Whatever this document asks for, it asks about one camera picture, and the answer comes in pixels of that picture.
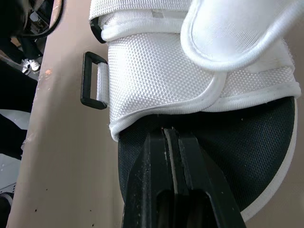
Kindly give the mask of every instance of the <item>black cable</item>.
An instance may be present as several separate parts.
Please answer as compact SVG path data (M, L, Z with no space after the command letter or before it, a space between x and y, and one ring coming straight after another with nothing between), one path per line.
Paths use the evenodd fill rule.
M58 14L58 17L55 21L55 23L52 25L52 27L50 27L49 29L45 30L44 32L40 33L40 34L21 34L20 37L22 38L32 38L32 39L37 39L37 38L42 38L42 37L46 37L49 34L51 34L59 25L62 15L63 15L63 10L64 10L64 4L65 4L65 0L61 0L61 7L60 7L60 12Z

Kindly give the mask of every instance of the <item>beige tabletop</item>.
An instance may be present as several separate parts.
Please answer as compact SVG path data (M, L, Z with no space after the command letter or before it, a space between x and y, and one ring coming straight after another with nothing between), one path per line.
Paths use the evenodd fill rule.
M66 3L62 22L47 39L9 228L121 227L117 143L108 129L108 110L80 103L83 53L106 58L107 46L90 30L90 0ZM287 41L295 75L304 87L304 23ZM298 141L290 171L248 228L303 227L303 98L298 106Z

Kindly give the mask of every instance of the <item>black clamp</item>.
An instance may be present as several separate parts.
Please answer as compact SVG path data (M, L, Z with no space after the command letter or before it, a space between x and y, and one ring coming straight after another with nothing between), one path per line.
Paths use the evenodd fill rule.
M245 228L222 170L191 133L149 134L132 167L123 228Z

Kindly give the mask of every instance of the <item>black mesh pad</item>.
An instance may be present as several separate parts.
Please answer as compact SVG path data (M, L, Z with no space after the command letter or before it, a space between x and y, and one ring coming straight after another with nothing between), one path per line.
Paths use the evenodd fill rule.
M149 115L120 133L119 181L123 198L128 174L148 132L160 127L192 131L223 170L242 211L267 187L287 153L294 128L293 97L221 113Z

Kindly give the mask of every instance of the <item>orange spot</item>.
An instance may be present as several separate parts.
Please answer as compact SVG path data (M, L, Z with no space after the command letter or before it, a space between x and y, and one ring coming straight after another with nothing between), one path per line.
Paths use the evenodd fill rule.
M52 72L53 72L52 69L48 69L48 70L46 70L46 75L50 75Z

